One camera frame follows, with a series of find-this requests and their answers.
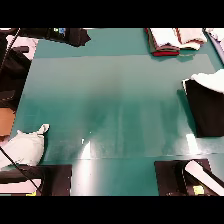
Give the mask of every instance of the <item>stack of folded fabric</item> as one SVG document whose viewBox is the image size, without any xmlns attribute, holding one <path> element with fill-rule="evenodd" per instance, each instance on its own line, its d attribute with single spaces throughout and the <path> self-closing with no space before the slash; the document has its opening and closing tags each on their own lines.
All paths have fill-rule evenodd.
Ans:
<svg viewBox="0 0 224 224">
<path fill-rule="evenodd" d="M 197 137 L 224 136 L 224 69 L 183 80 Z"/>
<path fill-rule="evenodd" d="M 206 28 L 205 30 L 224 64 L 224 28 Z"/>
<path fill-rule="evenodd" d="M 150 52 L 154 56 L 176 56 L 180 44 L 172 28 L 145 28 L 148 34 Z"/>
<path fill-rule="evenodd" d="M 199 50 L 207 42 L 202 28 L 173 28 L 181 49 Z"/>
</svg>

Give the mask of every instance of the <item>green table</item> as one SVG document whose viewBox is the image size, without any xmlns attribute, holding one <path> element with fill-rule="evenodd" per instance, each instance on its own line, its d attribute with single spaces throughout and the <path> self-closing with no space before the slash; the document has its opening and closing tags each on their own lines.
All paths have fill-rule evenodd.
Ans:
<svg viewBox="0 0 224 224">
<path fill-rule="evenodd" d="M 224 179 L 224 138 L 194 138 L 181 86 L 222 68 L 212 43 L 156 58 L 143 29 L 88 33 L 80 48 L 40 40 L 11 137 L 49 123 L 41 164 L 73 164 L 71 195 L 158 195 L 156 160 L 208 158 Z"/>
</svg>

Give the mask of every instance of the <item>white plastic bag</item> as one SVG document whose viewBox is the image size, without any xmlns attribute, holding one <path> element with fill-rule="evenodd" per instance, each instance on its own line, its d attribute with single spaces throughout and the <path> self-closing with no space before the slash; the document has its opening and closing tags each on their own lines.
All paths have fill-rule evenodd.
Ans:
<svg viewBox="0 0 224 224">
<path fill-rule="evenodd" d="M 43 124 L 37 132 L 29 134 L 18 130 L 17 135 L 2 148 L 15 163 L 36 166 L 44 153 L 43 134 L 49 127 L 49 124 Z M 11 165 L 10 160 L 0 151 L 0 169 L 8 165 Z"/>
</svg>

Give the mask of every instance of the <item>yellow label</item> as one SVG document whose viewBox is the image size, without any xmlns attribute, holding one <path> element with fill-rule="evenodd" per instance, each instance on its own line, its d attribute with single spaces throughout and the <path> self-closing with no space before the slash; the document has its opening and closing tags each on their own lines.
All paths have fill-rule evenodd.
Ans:
<svg viewBox="0 0 224 224">
<path fill-rule="evenodd" d="M 199 194 L 204 194 L 204 188 L 199 185 L 199 186 L 193 186 L 193 189 L 194 189 L 194 193 L 195 195 L 199 195 Z"/>
<path fill-rule="evenodd" d="M 37 193 L 34 191 L 32 194 L 26 194 L 26 196 L 37 196 Z"/>
</svg>

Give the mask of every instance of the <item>wire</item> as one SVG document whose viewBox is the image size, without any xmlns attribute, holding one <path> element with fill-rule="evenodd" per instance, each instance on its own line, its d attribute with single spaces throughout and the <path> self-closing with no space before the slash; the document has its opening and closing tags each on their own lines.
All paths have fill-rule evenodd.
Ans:
<svg viewBox="0 0 224 224">
<path fill-rule="evenodd" d="M 19 170 L 19 172 L 25 176 L 29 181 L 31 181 L 31 183 L 34 185 L 34 187 L 40 192 L 40 194 L 42 195 L 42 192 L 40 191 L 40 189 L 37 187 L 37 185 L 15 164 L 15 162 L 9 157 L 9 155 L 3 150 L 3 148 L 0 146 L 0 150 L 2 151 L 2 153 L 4 154 L 5 157 L 7 157 L 7 159 L 10 160 L 10 162 L 16 167 L 17 170 Z"/>
<path fill-rule="evenodd" d="M 5 63 L 5 60 L 12 48 L 12 45 L 14 44 L 14 42 L 16 41 L 16 38 L 19 36 L 19 32 L 20 32 L 21 28 L 18 28 L 18 31 L 16 32 L 16 35 L 14 36 L 14 38 L 12 39 L 11 43 L 9 44 L 8 48 L 6 49 L 6 52 L 5 52 L 5 55 L 4 55 L 4 58 L 2 60 L 2 64 L 1 64 L 1 67 L 0 67 L 0 74 L 2 72 L 2 69 L 4 67 L 4 63 Z"/>
</svg>

